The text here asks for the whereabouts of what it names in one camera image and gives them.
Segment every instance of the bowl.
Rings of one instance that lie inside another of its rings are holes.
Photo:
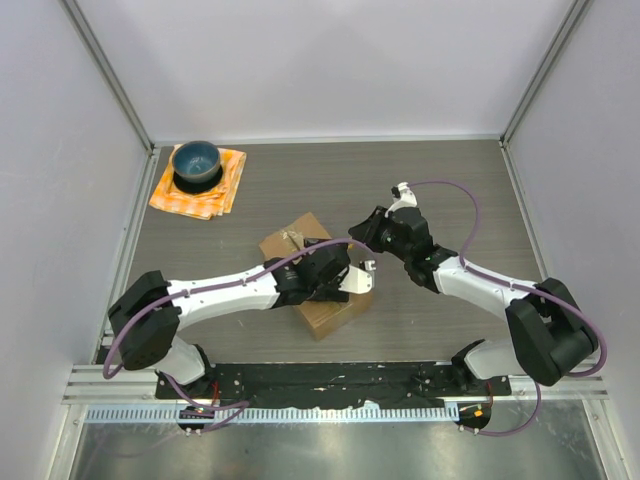
[[[189,183],[204,183],[220,170],[220,151],[209,142],[189,142],[173,154],[173,170]]]

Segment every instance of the brown box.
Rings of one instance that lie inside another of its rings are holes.
[[[286,257],[304,246],[304,238],[331,236],[312,213],[305,213],[291,225],[272,233],[260,243],[265,260]],[[294,307],[309,326],[316,340],[321,340],[334,330],[363,313],[371,305],[373,293],[350,294],[349,302],[304,302]]]

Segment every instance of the cloth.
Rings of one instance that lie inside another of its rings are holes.
[[[220,148],[220,165],[223,171],[220,183],[208,192],[192,195],[182,192],[173,183],[172,160],[180,146],[173,147],[169,164],[151,195],[149,205],[165,212],[179,213],[203,220],[231,212],[247,154]]]

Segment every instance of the white wall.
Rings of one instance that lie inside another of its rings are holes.
[[[144,156],[57,2],[0,14],[0,476],[42,480]]]
[[[504,131],[571,0],[80,0],[156,140]]]
[[[633,456],[640,453],[638,45],[637,0],[596,0],[512,143],[545,261],[606,335],[605,378]]]

